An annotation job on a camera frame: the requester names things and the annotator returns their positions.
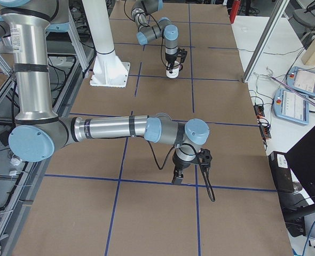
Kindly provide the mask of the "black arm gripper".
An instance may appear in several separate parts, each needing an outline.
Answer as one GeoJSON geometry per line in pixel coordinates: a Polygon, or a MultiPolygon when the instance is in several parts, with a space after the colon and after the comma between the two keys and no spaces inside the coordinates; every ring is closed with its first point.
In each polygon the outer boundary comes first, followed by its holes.
{"type": "Polygon", "coordinates": [[[174,176],[172,179],[173,185],[181,185],[184,179],[183,175],[183,169],[188,168],[191,164],[197,165],[198,161],[196,159],[193,159],[191,161],[185,161],[181,159],[177,153],[174,153],[172,156],[172,161],[175,165],[174,167],[174,176]]]}

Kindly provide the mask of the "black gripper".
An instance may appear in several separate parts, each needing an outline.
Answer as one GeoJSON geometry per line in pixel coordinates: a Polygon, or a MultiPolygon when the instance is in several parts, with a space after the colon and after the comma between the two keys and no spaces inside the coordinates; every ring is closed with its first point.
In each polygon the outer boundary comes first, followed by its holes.
{"type": "Polygon", "coordinates": [[[178,53],[174,53],[174,54],[165,53],[165,58],[166,58],[166,62],[167,62],[166,71],[172,72],[173,67],[179,66],[179,64],[175,64],[177,57],[178,57],[178,53]]]}

